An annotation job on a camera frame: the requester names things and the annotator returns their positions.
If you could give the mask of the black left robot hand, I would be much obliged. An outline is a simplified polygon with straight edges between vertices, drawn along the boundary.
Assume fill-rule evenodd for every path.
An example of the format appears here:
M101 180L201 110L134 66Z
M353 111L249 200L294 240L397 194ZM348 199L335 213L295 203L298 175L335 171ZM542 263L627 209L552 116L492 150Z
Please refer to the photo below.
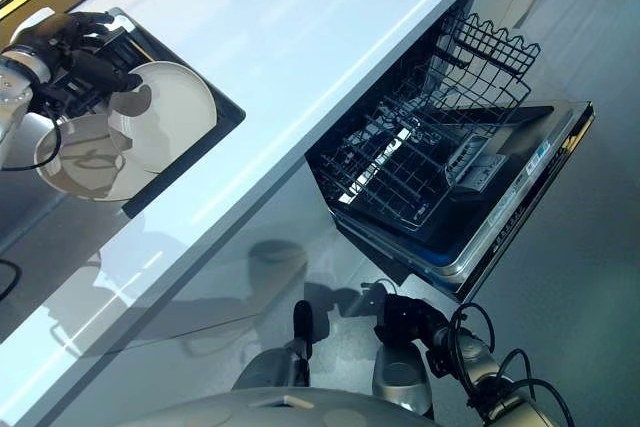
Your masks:
M121 70L96 56L104 46L107 26L115 21L107 12L53 13L22 29L2 55L22 65L22 73L35 85L51 82L63 69L102 92L130 92L140 75Z

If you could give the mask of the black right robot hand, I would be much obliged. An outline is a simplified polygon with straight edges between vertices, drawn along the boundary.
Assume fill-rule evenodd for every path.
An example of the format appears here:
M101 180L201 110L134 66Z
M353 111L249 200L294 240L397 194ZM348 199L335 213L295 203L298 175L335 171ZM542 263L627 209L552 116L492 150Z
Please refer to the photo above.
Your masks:
M427 348L433 348L440 332L448 327L445 315L424 300L387 294L374 332L386 346L400 347L418 340Z

